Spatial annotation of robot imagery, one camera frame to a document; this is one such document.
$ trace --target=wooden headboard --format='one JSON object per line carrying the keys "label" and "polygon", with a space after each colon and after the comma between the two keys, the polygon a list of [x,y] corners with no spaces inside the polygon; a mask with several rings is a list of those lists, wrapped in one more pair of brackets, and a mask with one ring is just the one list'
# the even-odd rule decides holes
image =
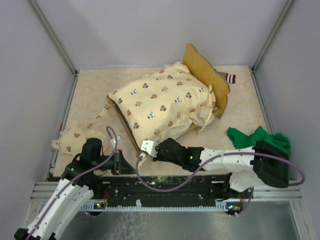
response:
{"label": "wooden headboard", "polygon": [[185,48],[183,63],[200,82],[207,87],[209,85],[212,86],[212,91],[215,95],[215,105],[218,107],[218,110],[214,110],[216,113],[214,115],[220,119],[228,104],[227,94],[230,93],[230,86],[225,79],[217,74],[217,70],[198,53],[191,43],[187,43]]}

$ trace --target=brown bear print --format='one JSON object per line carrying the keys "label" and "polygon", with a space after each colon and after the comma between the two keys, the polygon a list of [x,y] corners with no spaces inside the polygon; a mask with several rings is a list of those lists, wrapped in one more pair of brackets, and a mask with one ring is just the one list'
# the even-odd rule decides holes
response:
{"label": "brown bear print", "polygon": [[164,105],[162,105],[161,108],[160,108],[160,111],[164,111],[165,112],[166,110],[167,110],[167,108]]}
{"label": "brown bear print", "polygon": [[153,133],[153,134],[154,134],[154,135],[159,135],[159,133],[160,133],[160,129],[157,128],[157,129],[154,130],[154,133]]}
{"label": "brown bear print", "polygon": [[134,125],[133,125],[133,128],[134,128],[134,129],[138,129],[138,128],[139,128],[138,123],[135,122]]}
{"label": "brown bear print", "polygon": [[136,107],[139,107],[139,106],[141,106],[142,105],[142,102],[140,102],[140,101],[137,101],[136,103],[135,103],[135,106]]}

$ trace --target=pillow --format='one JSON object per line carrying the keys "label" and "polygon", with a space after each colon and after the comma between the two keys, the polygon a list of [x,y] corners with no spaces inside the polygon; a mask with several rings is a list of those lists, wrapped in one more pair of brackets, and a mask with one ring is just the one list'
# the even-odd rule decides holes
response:
{"label": "pillow", "polygon": [[191,75],[181,62],[129,83],[109,93],[125,116],[133,137],[141,146],[145,139],[176,139],[192,123],[210,123],[214,93]]}
{"label": "pillow", "polygon": [[89,130],[80,126],[79,122],[73,121],[71,125],[60,133],[58,140],[53,140],[51,146],[59,150],[61,153],[75,156],[82,151],[83,145],[89,138],[97,138],[102,141],[103,150],[108,148],[109,141],[102,132]]}

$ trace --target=green cloth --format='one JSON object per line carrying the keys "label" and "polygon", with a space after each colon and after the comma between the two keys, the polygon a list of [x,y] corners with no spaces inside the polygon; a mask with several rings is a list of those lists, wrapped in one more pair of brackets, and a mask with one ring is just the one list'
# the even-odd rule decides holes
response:
{"label": "green cloth", "polygon": [[250,146],[255,146],[257,141],[265,141],[278,149],[282,150],[290,156],[290,142],[287,137],[281,133],[274,135],[268,134],[261,126],[258,127],[251,135],[245,135],[238,129],[229,127],[226,131],[227,136],[232,141],[236,149],[244,149]]}

